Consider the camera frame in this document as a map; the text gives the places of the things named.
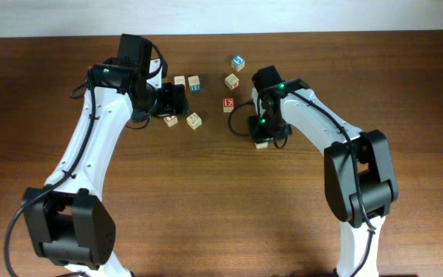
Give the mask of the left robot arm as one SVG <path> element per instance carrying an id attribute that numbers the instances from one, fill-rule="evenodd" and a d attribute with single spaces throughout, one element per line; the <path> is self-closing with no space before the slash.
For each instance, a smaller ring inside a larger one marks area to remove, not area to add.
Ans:
<path id="1" fill-rule="evenodd" d="M 35 254 L 70 276 L 131 276 L 114 253 L 116 226 L 102 203 L 112 153 L 127 122 L 188 111 L 183 85 L 164 83 L 168 64 L 140 35 L 123 34 L 118 54 L 90 67 L 82 113 L 54 172 L 28 188 L 15 218 L 24 217 Z"/>

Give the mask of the red E block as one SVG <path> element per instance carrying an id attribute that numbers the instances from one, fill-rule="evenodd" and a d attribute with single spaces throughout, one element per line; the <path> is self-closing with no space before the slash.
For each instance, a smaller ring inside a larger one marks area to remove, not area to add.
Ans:
<path id="1" fill-rule="evenodd" d="M 230 113 L 235 108 L 235 99 L 234 98 L 223 98 L 223 112 Z"/>

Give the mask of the dog picture wooden block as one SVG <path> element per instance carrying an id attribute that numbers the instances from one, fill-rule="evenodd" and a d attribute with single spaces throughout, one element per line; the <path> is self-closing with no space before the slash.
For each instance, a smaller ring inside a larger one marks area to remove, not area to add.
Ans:
<path id="1" fill-rule="evenodd" d="M 193 112 L 186 118 L 186 122 L 193 130 L 196 130 L 202 125 L 202 119 L 195 112 Z"/>

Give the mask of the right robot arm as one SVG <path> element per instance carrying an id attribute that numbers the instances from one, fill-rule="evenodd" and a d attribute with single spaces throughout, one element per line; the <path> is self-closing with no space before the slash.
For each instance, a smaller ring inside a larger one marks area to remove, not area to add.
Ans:
<path id="1" fill-rule="evenodd" d="M 325 198 L 340 222 L 336 276 L 377 276 L 381 227 L 399 190 L 386 136 L 336 115 L 299 78 L 285 81 L 271 65 L 251 78 L 256 142 L 287 142 L 299 130 L 324 159 Z"/>

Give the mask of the blue L block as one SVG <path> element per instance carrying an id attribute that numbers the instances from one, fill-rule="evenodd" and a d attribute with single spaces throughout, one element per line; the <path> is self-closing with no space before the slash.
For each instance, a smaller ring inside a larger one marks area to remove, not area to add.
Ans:
<path id="1" fill-rule="evenodd" d="M 268 147 L 268 142 L 256 142 L 256 149 L 266 149 Z"/>

